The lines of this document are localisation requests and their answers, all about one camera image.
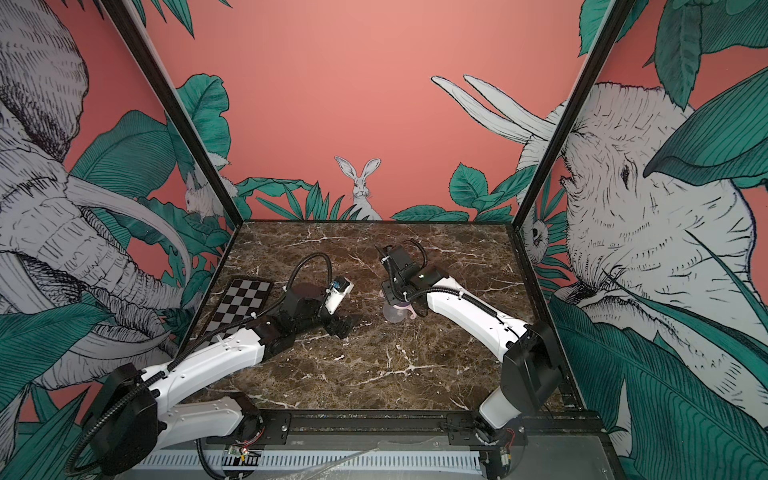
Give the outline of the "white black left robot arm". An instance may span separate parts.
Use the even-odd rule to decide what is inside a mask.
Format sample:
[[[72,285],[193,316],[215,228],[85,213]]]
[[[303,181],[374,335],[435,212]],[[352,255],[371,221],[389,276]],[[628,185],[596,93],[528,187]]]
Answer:
[[[204,437],[251,442],[264,426],[260,411],[247,397],[196,404],[186,403],[186,398],[290,349],[301,334],[324,329],[347,337],[353,321],[338,315],[337,309],[352,288],[344,277],[327,287],[292,286],[263,312],[205,333],[170,362],[144,369],[132,363],[118,367],[83,419],[65,475],[97,470],[114,477],[157,449]]]

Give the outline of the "clear plastic baby bottle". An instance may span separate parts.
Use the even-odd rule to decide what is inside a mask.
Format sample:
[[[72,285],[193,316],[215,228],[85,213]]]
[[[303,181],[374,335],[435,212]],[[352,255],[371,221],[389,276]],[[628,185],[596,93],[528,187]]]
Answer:
[[[383,305],[382,314],[385,320],[390,323],[399,323],[406,319],[413,318],[415,315],[409,305],[390,305],[388,303]]]

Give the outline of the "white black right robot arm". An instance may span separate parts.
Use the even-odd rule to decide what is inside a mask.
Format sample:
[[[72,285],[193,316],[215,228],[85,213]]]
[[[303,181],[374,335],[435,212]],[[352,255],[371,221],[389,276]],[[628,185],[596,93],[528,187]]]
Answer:
[[[501,362],[500,385],[477,410],[479,429],[501,430],[521,415],[538,412],[565,379],[564,357],[547,323],[527,323],[502,312],[438,267],[410,278],[392,274],[382,291],[393,307],[425,299],[430,311],[468,332]]]

